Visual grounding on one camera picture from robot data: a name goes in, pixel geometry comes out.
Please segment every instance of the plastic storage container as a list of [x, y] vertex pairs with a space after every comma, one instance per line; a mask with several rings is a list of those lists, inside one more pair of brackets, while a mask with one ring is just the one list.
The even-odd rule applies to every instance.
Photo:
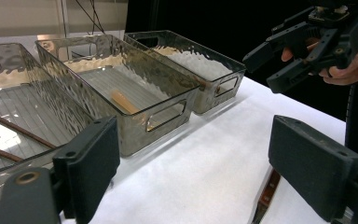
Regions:
[[124, 41], [200, 84], [193, 110], [203, 114], [237, 94], [245, 67], [171, 31], [124, 34]]
[[68, 143], [92, 121], [23, 45], [0, 44], [0, 170]]
[[94, 119], [117, 117], [122, 157], [190, 118], [199, 84], [112, 35], [36, 45], [42, 66]]

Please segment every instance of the cable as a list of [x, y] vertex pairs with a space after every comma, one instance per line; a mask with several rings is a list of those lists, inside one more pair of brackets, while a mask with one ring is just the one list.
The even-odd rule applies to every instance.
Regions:
[[92, 21], [92, 23], [104, 34], [104, 30], [102, 27], [98, 26], [97, 23], [95, 23], [95, 21], [92, 19], [92, 17], [89, 15], [89, 13], [86, 11], [86, 9], [84, 9], [81, 4], [78, 2], [78, 0], [76, 0], [77, 4], [81, 7], [81, 9], [86, 13], [86, 15], [89, 17], [89, 19]]
[[97, 17], [98, 24], [100, 24], [100, 27], [103, 29], [103, 26], [101, 25], [100, 18], [98, 17], [97, 11], [95, 11], [95, 3], [94, 0], [90, 0], [92, 5], [92, 11], [93, 11], [93, 18], [94, 16]]
[[65, 21], [65, 15], [63, 13], [63, 2], [61, 0], [61, 9], [62, 9], [62, 21], [63, 21], [63, 34], [65, 35], [65, 38], [67, 37], [67, 32], [66, 32], [66, 21]]
[[[120, 24], [120, 17], [118, 16], [118, 10], [117, 10], [117, 2], [116, 2], [116, 0], [115, 0], [115, 10], [116, 10], [117, 22], [118, 22], [118, 24]], [[118, 30], [118, 38], [119, 38], [119, 39], [121, 38], [121, 30], [120, 30], [120, 29]]]
[[[97, 15], [97, 12], [95, 11], [94, 0], [90, 0], [90, 2], [91, 2], [91, 5], [92, 5], [92, 20], [95, 21], [95, 15]], [[95, 24], [93, 23], [92, 24], [92, 31], [91, 31], [92, 35], [94, 35], [94, 31], [95, 31]], [[89, 45], [89, 55], [91, 55], [91, 45]]]

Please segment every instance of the robotic arm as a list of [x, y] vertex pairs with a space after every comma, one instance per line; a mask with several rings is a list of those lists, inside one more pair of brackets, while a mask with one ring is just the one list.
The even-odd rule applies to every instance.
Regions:
[[[307, 8], [272, 28], [272, 36], [245, 55], [242, 62], [253, 73], [289, 48], [295, 60], [267, 79], [274, 93], [285, 92], [324, 68], [346, 68], [358, 52], [358, 0], [310, 0]], [[319, 39], [312, 51], [307, 40]]]

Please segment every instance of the white tablecloth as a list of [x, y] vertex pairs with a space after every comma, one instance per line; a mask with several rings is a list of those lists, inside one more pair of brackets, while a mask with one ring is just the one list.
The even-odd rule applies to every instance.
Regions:
[[[271, 169], [276, 114], [344, 142], [342, 120], [245, 77], [233, 99], [204, 115], [192, 114], [188, 123], [121, 159], [91, 223], [251, 223]], [[326, 222], [282, 178], [262, 223]]]

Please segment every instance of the white wall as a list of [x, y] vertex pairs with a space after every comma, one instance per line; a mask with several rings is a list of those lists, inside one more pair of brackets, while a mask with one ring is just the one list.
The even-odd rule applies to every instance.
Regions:
[[[92, 17], [90, 0], [78, 0]], [[128, 0], [95, 0], [105, 31], [124, 30]], [[91, 32], [92, 22], [76, 0], [0, 0], [0, 36]]]

